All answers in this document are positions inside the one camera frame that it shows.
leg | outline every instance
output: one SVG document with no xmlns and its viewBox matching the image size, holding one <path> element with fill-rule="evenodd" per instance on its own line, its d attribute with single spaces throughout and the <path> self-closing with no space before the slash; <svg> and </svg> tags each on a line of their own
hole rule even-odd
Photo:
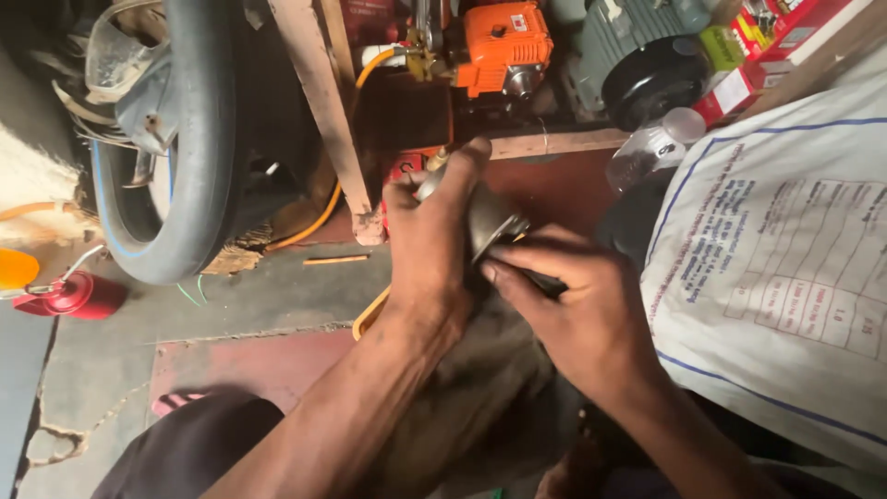
<svg viewBox="0 0 887 499">
<path fill-rule="evenodd" d="M 190 401 L 133 440 L 92 498 L 198 499 L 281 419 L 244 392 Z"/>
</svg>

black rubber tire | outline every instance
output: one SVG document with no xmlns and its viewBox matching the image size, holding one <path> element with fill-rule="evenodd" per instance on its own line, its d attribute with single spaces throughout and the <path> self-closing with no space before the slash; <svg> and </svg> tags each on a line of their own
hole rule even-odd
<svg viewBox="0 0 887 499">
<path fill-rule="evenodd" d="M 246 175 L 240 0 L 163 0 L 182 119 L 175 196 L 161 224 L 147 188 L 123 189 L 127 150 L 92 142 L 98 214 L 114 259 L 136 279 L 174 284 L 201 271 L 222 248 Z"/>
</svg>

concrete floor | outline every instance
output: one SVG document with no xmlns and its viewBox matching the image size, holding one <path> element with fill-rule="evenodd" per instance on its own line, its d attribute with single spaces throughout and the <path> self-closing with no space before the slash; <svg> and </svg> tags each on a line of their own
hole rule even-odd
<svg viewBox="0 0 887 499">
<path fill-rule="evenodd" d="M 612 201 L 603 177 L 611 155 L 568 154 L 542 164 L 494 162 L 487 178 L 535 222 L 556 221 L 591 234 Z M 319 239 L 350 237 L 342 232 Z M 307 257 L 363 253 L 371 257 L 302 265 Z M 207 303 L 202 306 L 176 286 L 135 282 L 111 261 L 91 271 L 126 283 L 130 298 L 105 321 L 59 319 L 39 394 L 40 421 L 55 436 L 38 431 L 27 456 L 40 463 L 76 455 L 32 467 L 20 485 L 20 499 L 89 497 L 123 449 L 153 421 L 151 401 L 169 390 L 242 383 L 291 407 L 349 348 L 351 322 L 389 284 L 390 258 L 387 246 L 354 242 L 284 249 L 263 258 L 253 271 L 204 276 Z M 197 278 L 181 285 L 200 302 Z M 269 361 L 274 367 L 265 371 L 262 363 L 257 367 L 245 360 L 267 360 L 272 352 L 277 353 Z M 280 382 L 288 376 L 298 379 Z"/>
</svg>

yellow container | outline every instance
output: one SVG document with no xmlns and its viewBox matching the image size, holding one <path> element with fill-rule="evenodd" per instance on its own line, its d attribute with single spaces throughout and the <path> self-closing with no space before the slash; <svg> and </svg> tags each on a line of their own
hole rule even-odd
<svg viewBox="0 0 887 499">
<path fill-rule="evenodd" d="M 15 249 L 0 248 L 0 289 L 24 288 L 39 272 L 36 258 Z"/>
</svg>

plastic bottle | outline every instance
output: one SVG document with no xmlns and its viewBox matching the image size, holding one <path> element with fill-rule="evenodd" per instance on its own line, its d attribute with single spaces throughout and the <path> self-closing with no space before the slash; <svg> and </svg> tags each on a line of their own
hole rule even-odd
<svg viewBox="0 0 887 499">
<path fill-rule="evenodd" d="M 607 163 L 607 181 L 621 195 L 649 172 L 677 166 L 705 135 L 705 120 L 688 107 L 676 107 L 656 123 L 635 131 Z"/>
<path fill-rule="evenodd" d="M 39 272 L 36 258 L 15 249 L 0 248 L 0 289 L 24 288 Z"/>
</svg>

